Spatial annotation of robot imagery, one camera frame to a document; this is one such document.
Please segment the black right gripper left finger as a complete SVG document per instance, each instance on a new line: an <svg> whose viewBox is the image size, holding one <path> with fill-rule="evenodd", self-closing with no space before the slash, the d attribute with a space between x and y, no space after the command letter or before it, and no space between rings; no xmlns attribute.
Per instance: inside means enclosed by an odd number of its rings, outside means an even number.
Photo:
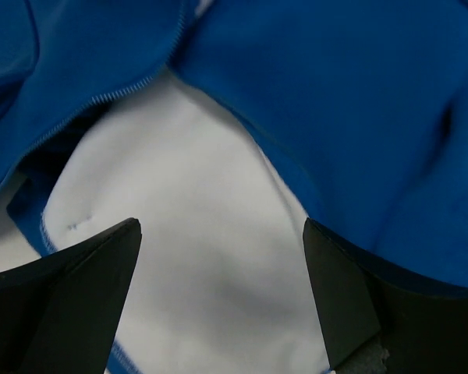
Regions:
<svg viewBox="0 0 468 374"><path fill-rule="evenodd" d="M140 251L127 219L0 273L0 373L103 373Z"/></svg>

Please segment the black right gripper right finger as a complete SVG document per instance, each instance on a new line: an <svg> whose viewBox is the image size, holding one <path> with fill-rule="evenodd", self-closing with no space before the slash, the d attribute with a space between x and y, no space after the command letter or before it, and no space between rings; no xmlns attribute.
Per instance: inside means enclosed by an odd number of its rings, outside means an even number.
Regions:
<svg viewBox="0 0 468 374"><path fill-rule="evenodd" d="M395 265L308 219L304 253L334 373L468 373L468 288Z"/></svg>

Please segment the blue zip-up jacket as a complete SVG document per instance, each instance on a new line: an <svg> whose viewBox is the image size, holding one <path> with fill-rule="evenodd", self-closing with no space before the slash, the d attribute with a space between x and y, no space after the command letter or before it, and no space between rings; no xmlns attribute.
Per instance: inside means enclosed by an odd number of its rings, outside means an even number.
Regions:
<svg viewBox="0 0 468 374"><path fill-rule="evenodd" d="M468 1L0 1L0 273L130 218L103 373L334 373L308 219L468 288Z"/></svg>

